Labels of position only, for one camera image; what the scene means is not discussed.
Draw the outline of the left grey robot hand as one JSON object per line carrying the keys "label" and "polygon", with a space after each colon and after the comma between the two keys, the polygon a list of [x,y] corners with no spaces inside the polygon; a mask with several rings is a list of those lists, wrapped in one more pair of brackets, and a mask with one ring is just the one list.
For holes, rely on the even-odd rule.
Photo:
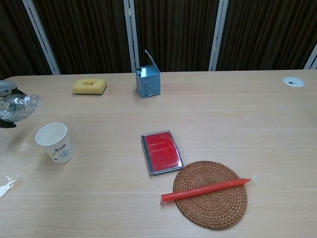
{"label": "left grey robot hand", "polygon": [[[4,98],[8,95],[17,93],[17,86],[14,83],[6,82],[4,80],[0,81],[0,98]],[[3,119],[0,119],[1,128],[15,128],[16,124],[12,122],[6,122]]]}

